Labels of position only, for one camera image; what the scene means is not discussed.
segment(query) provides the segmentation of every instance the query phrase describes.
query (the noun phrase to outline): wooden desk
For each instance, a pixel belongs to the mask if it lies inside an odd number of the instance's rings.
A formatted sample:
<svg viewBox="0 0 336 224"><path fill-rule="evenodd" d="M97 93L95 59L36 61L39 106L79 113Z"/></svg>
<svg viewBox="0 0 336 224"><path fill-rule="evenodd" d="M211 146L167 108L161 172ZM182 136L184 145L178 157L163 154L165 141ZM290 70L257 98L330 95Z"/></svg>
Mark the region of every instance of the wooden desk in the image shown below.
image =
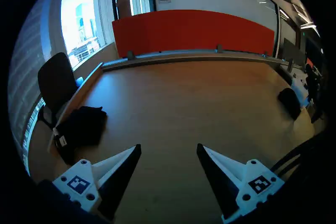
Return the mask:
<svg viewBox="0 0 336 224"><path fill-rule="evenodd" d="M293 122L277 100L288 84L267 64L165 63L103 72L79 105L108 114L101 143L81 148L92 163L135 144L142 156L116 223L221 223L196 155L202 143L271 167L314 135L306 109Z"/></svg>

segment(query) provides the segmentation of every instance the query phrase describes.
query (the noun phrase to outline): chair backrest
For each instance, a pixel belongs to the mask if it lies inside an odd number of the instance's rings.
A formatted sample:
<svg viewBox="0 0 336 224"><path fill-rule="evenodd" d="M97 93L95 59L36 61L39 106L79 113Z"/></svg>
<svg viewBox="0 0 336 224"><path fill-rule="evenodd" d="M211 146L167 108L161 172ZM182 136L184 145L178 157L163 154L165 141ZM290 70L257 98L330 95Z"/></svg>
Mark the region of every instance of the chair backrest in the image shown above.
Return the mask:
<svg viewBox="0 0 336 224"><path fill-rule="evenodd" d="M53 112L71 99L77 86L74 74L65 53L57 53L41 67L37 74L41 96Z"/></svg>

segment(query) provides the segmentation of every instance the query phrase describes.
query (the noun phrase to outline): black bag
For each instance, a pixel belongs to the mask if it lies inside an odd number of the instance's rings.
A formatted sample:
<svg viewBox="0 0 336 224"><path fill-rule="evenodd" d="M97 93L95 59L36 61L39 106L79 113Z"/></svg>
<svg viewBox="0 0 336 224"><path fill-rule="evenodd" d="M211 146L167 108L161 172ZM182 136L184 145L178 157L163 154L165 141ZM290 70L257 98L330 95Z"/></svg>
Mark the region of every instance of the black bag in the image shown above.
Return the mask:
<svg viewBox="0 0 336 224"><path fill-rule="evenodd" d="M279 93L278 99L295 121L301 113L301 106L294 90L289 87L285 88Z"/></svg>
<svg viewBox="0 0 336 224"><path fill-rule="evenodd" d="M80 107L56 129L55 145L66 164L74 163L74 151L81 146L97 145L104 130L107 115L100 108Z"/></svg>

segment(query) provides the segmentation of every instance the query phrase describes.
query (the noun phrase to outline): red partition panel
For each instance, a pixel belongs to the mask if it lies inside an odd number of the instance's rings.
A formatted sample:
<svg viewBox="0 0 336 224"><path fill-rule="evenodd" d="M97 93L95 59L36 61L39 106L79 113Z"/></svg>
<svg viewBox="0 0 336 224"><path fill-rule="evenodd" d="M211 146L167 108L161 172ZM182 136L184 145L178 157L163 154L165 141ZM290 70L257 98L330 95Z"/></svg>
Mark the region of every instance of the red partition panel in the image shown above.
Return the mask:
<svg viewBox="0 0 336 224"><path fill-rule="evenodd" d="M219 12L156 11L112 22L119 56L166 50L216 49L270 55L274 31L255 22Z"/></svg>

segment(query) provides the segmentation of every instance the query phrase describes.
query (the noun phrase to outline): black office chair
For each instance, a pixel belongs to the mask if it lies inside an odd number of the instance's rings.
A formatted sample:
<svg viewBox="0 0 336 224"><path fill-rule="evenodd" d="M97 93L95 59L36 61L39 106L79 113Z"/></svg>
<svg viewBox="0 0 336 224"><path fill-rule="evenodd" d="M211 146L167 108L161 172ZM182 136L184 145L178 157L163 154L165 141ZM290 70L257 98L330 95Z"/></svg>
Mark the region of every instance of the black office chair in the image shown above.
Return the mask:
<svg viewBox="0 0 336 224"><path fill-rule="evenodd" d="M67 55L57 53L45 62L37 74L41 96L51 111L51 122L44 117L44 107L40 109L37 120L43 121L51 129L56 126L56 114L83 82L82 77L75 80L73 73Z"/></svg>

